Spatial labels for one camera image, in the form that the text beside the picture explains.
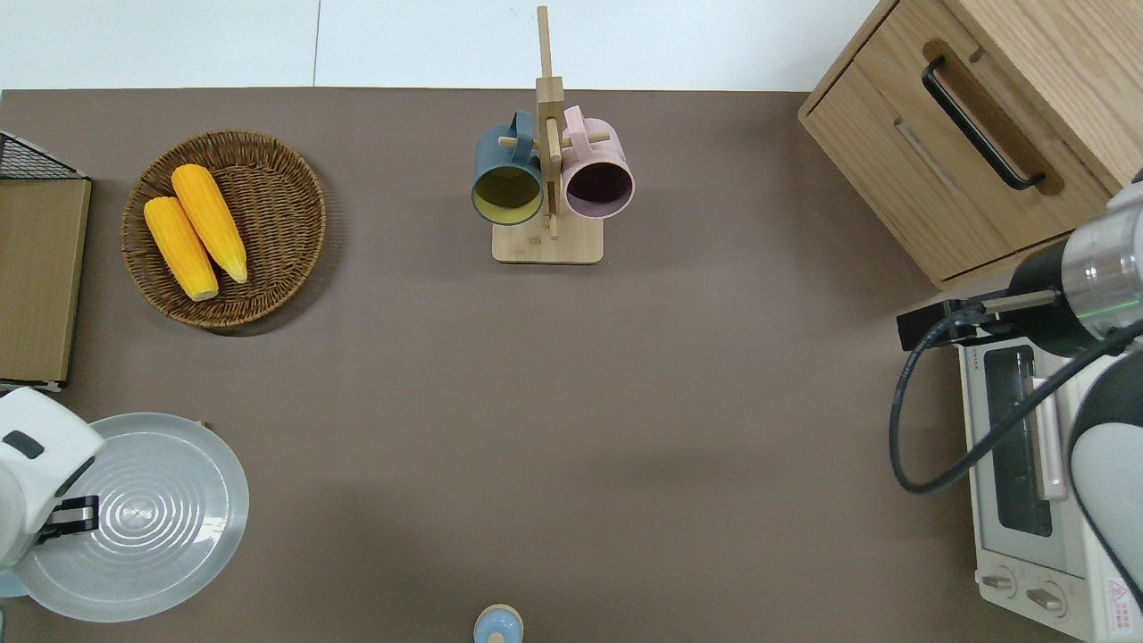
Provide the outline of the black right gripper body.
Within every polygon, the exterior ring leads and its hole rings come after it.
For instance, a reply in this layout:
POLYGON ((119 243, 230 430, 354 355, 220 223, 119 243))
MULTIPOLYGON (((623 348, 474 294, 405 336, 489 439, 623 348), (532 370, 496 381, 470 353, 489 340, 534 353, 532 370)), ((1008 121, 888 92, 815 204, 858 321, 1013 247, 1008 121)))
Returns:
POLYGON ((999 313, 985 313, 983 304, 972 298, 948 298, 900 314, 897 336, 901 349, 916 349, 934 327, 948 319, 956 319, 954 324, 935 335, 932 347, 988 345, 1012 337, 1012 325, 1001 321, 999 313))

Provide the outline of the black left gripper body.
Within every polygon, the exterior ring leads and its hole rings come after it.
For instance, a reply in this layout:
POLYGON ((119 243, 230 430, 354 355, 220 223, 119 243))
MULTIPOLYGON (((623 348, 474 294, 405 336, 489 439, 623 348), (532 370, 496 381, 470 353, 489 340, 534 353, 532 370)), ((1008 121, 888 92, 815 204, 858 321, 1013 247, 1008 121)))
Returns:
POLYGON ((37 535, 35 545, 45 544, 49 539, 59 538, 63 530, 72 522, 72 505, 70 500, 64 500, 55 505, 46 517, 45 524, 37 535))

